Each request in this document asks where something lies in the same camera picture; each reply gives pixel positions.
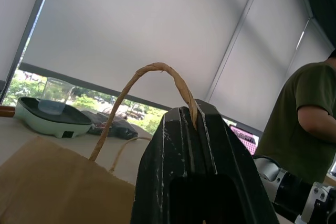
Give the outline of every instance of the paper bag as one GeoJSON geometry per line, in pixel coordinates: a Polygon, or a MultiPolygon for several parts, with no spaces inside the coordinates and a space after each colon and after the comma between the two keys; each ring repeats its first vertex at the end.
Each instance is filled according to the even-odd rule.
{"type": "Polygon", "coordinates": [[[134,186],[37,137],[0,167],[1,224],[129,224],[134,186]]]}

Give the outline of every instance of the man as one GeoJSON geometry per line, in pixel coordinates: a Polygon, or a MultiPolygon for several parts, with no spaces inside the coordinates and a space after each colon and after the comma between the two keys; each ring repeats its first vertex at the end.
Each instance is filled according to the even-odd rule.
{"type": "Polygon", "coordinates": [[[256,154],[308,183],[323,182],[336,152],[336,50],[285,83],[256,154]]]}

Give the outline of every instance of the man's arm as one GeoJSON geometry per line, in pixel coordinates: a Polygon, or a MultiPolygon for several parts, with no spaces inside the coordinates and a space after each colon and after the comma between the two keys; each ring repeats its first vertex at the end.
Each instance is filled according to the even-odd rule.
{"type": "Polygon", "coordinates": [[[326,110],[303,106],[298,110],[301,127],[318,139],[336,144],[336,120],[326,110]]]}
{"type": "Polygon", "coordinates": [[[295,97],[301,127],[321,140],[336,144],[336,120],[332,114],[336,71],[325,64],[303,72],[296,82],[295,97]]]}

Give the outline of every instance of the olive green t-shirt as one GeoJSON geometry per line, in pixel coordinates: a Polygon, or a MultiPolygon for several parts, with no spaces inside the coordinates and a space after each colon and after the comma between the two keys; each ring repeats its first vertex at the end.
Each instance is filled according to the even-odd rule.
{"type": "Polygon", "coordinates": [[[308,183],[323,182],[336,145],[306,132],[298,122],[297,111],[302,106],[319,106],[335,118],[335,101],[335,68],[320,62],[298,69],[281,90],[256,154],[273,158],[308,183]]]}

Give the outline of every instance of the brown paper bag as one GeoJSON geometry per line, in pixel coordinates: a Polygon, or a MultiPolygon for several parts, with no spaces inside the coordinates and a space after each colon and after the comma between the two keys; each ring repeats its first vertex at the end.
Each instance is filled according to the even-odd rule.
{"type": "MultiPolygon", "coordinates": [[[[119,95],[89,159],[37,137],[0,167],[0,224],[129,224],[134,186],[116,178],[95,160],[125,95],[142,75],[158,70],[174,78],[196,127],[196,102],[184,80],[164,63],[147,65],[135,73],[119,95]]],[[[133,140],[121,147],[111,171],[123,148],[133,140]]]]}

